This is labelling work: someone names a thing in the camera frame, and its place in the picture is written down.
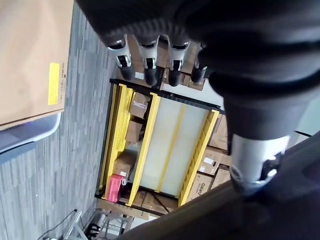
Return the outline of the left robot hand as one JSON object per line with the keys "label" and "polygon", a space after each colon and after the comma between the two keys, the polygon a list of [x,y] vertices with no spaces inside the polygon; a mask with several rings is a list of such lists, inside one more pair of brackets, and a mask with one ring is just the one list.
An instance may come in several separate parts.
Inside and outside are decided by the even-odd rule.
{"label": "left robot hand", "polygon": [[277,173],[280,157],[320,93],[317,0],[80,0],[109,46],[124,34],[167,35],[204,44],[198,54],[223,97],[231,179],[252,195]]}

